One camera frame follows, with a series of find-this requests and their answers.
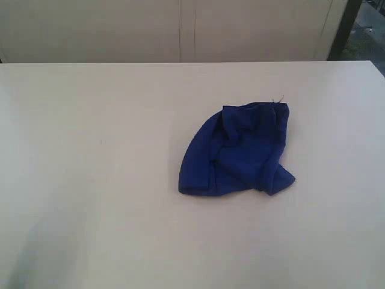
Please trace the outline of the blue towel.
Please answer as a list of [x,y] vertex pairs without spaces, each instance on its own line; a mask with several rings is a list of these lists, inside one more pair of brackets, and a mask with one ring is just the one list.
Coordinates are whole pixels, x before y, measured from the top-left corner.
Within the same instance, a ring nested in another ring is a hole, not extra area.
[[295,182],[281,164],[289,107],[282,102],[226,105],[191,140],[179,172],[178,190],[217,197],[244,191],[275,195]]

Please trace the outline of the black window frame post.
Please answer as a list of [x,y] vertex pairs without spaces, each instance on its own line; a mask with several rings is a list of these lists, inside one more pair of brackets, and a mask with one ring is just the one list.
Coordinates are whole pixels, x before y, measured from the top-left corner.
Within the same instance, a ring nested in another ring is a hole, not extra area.
[[348,0],[336,36],[333,40],[328,61],[338,61],[348,41],[350,32],[358,15],[362,0]]

